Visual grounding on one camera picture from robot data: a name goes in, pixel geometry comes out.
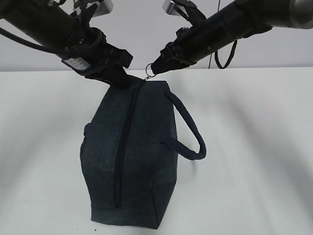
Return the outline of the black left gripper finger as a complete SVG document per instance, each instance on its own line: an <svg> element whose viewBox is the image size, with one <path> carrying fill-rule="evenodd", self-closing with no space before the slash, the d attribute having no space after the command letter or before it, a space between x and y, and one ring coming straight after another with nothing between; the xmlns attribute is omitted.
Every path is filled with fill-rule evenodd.
<svg viewBox="0 0 313 235"><path fill-rule="evenodd" d="M85 78L104 82L110 86L121 89L129 88L130 86L142 81L141 78L127 74L121 67L107 68L102 71L86 75Z"/></svg>

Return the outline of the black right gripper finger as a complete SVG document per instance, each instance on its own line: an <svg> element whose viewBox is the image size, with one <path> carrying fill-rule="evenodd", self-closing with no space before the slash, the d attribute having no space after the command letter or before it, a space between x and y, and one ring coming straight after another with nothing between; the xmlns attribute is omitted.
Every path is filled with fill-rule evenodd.
<svg viewBox="0 0 313 235"><path fill-rule="evenodd" d="M152 69L153 74L162 74L168 71L181 70L187 67L188 67L187 64L182 63L180 61L173 60L173 59L165 61L161 57L157 58L151 64L151 69Z"/></svg>

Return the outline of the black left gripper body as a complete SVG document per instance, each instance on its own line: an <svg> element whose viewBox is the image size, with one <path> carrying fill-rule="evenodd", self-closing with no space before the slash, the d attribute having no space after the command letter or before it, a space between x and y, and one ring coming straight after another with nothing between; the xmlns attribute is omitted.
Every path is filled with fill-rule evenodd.
<svg viewBox="0 0 313 235"><path fill-rule="evenodd" d="M90 35L90 42L70 47L75 55L63 58L63 64L83 77L111 67L125 70L130 66L133 56L127 50L109 44L100 29L92 27Z"/></svg>

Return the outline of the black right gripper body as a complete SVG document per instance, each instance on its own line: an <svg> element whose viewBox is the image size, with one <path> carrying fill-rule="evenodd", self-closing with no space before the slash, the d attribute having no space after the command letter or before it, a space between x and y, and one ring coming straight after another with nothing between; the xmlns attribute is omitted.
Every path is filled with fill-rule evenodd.
<svg viewBox="0 0 313 235"><path fill-rule="evenodd" d="M168 42L160 51L160 56L165 61L170 59L180 61L189 66L198 62L197 58L198 28L192 26L182 27L176 32L176 39Z"/></svg>

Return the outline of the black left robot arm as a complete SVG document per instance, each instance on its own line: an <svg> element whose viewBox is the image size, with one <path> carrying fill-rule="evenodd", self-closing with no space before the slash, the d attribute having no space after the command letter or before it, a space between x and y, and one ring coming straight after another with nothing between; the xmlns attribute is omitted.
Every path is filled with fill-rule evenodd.
<svg viewBox="0 0 313 235"><path fill-rule="evenodd" d="M35 40L22 39L5 29L2 36L26 47L58 56L62 63L80 76L122 89L139 83L125 69L133 56L107 42L106 35L90 26L94 17L112 12L110 0L75 0L67 14L59 0L2 0L0 17Z"/></svg>

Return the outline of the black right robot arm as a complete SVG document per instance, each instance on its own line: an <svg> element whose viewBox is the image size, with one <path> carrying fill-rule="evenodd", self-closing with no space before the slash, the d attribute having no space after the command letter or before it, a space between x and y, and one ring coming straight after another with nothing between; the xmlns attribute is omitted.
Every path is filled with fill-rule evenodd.
<svg viewBox="0 0 313 235"><path fill-rule="evenodd" d="M235 0L209 18L190 0L166 0L162 8L182 16L191 27L180 28L151 63L155 75L193 66L226 45L274 27L313 27L311 0Z"/></svg>

